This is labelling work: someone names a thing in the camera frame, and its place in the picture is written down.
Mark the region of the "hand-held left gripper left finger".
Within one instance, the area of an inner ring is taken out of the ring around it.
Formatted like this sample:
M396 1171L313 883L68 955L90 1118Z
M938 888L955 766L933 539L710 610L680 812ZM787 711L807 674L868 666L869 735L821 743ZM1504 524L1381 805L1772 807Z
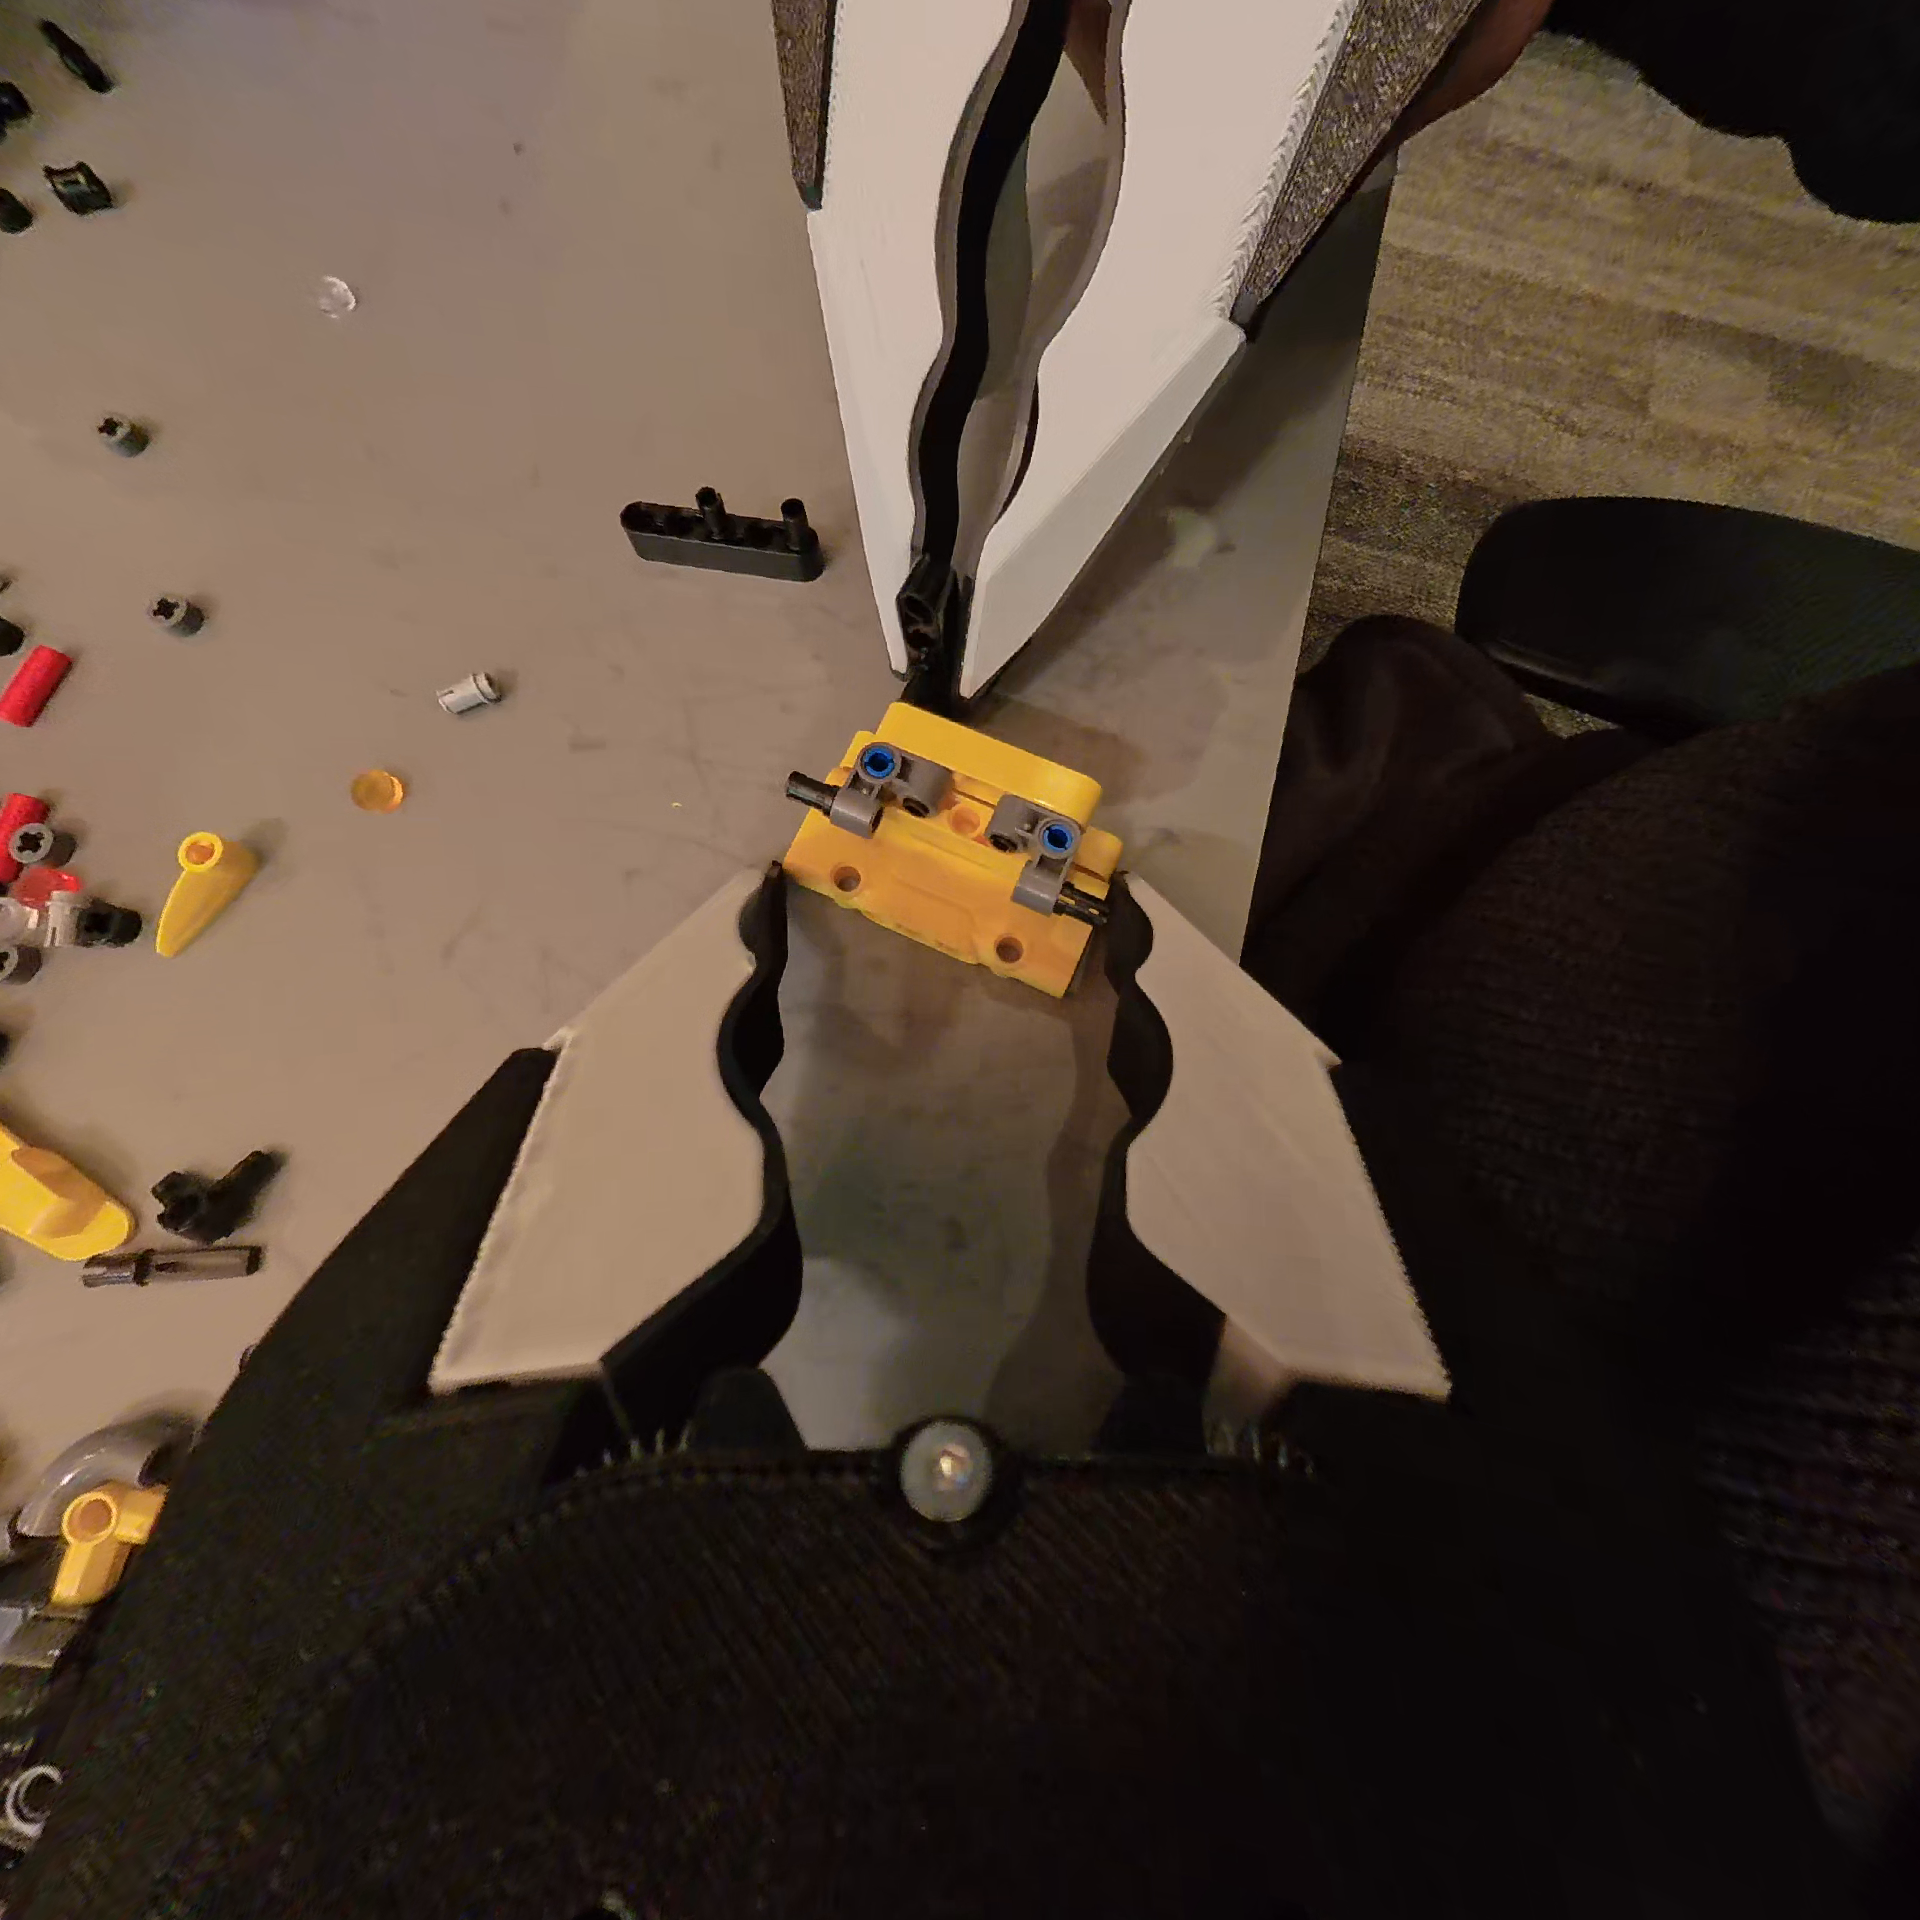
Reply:
M687 1412L803 1291L780 1129L781 867L727 877L545 1046L551 1061L427 1388L600 1385Z

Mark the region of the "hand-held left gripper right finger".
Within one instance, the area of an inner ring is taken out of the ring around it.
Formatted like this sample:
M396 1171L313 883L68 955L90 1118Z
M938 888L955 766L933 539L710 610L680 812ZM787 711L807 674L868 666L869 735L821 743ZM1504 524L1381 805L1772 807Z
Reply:
M1451 1377L1328 1043L1142 877L1107 922L1107 1357L1205 1440L1302 1385L1444 1406Z

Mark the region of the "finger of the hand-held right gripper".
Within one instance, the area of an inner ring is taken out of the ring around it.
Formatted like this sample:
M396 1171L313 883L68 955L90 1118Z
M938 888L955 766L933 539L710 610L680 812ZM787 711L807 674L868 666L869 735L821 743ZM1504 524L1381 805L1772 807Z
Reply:
M972 606L964 451L993 347L995 211L1040 114L1040 5L839 3L850 116L832 124L828 199L806 232L860 546L902 677L914 560L948 560Z
M1241 275L1304 147L1351 1L1115 8L1115 183L1030 379L1019 486L972 570L960 703L1056 612L1245 346Z

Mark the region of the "black beam with pins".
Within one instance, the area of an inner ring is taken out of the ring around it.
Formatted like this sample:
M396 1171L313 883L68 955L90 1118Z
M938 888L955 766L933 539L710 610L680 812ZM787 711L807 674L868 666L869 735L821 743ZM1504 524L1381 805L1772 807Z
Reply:
M950 560L930 552L918 554L895 595L907 705L938 715L957 711L966 612L966 587Z
M713 487L700 487L692 503L632 499L617 524L644 563L790 583L809 583L826 568L799 495L781 499L773 515L754 515L734 512Z

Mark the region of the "yellow brick assembly grey connectors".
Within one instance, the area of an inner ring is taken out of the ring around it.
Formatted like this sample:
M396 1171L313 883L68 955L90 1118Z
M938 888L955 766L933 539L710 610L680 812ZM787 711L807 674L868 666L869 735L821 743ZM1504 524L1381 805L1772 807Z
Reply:
M1102 783L910 701L853 732L802 807L781 867L806 890L955 962L1059 998L1083 966L1124 844Z

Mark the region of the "person's dark clothing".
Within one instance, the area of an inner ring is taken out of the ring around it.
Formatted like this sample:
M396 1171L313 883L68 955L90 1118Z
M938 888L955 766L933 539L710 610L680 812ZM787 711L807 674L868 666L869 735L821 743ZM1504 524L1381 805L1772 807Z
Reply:
M1678 1440L1858 1915L1916 1915L1916 666L1657 743L1446 628L1298 679L1244 966Z

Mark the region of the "yellow cone tooth piece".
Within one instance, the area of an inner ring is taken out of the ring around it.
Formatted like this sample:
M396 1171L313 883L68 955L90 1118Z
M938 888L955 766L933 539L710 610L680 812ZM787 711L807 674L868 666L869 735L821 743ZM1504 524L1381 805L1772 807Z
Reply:
M202 827L179 840L176 865L153 925L160 957L178 957L227 912L257 876L260 856L238 837Z

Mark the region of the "pile of building brick pieces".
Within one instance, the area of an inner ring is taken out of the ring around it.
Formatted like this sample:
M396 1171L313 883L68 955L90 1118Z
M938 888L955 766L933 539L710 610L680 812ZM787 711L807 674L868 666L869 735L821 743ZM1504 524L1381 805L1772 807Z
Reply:
M52 805L4 792L4 984L28 981L52 951L122 950L144 917L68 869ZM12 1127L2 1137L4 1245L73 1267L85 1287L247 1278L263 1254L242 1243L280 1167L255 1150L218 1175L172 1170L151 1187L164 1245L139 1245L127 1204L64 1153ZM2 1854L4 1878L29 1858L64 1783L52 1756L96 1615L126 1582L167 1497L193 1423L156 1412L96 1427L60 1452L33 1487L4 1506L2 1545Z

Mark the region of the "black chair seat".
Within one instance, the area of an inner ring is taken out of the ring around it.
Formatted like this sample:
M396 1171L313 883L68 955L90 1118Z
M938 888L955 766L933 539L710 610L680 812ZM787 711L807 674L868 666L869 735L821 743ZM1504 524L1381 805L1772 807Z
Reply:
M1530 694L1678 742L1916 666L1918 554L1699 499L1533 499L1475 539L1451 629Z

